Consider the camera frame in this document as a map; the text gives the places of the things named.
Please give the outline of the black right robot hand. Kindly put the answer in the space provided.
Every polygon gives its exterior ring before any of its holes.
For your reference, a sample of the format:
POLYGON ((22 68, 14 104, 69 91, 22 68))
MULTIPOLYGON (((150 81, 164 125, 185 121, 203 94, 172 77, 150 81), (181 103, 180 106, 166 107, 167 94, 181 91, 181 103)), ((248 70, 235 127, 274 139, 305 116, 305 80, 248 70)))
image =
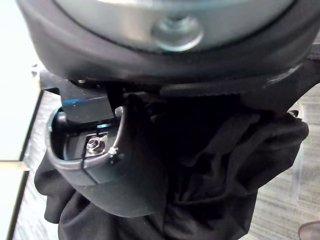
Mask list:
POLYGON ((20 0, 60 95, 44 159, 100 209, 136 218, 167 202, 165 161, 201 154, 231 114, 277 113, 320 27, 320 3, 295 0, 248 36, 205 50, 155 52, 113 41, 52 0, 20 0))

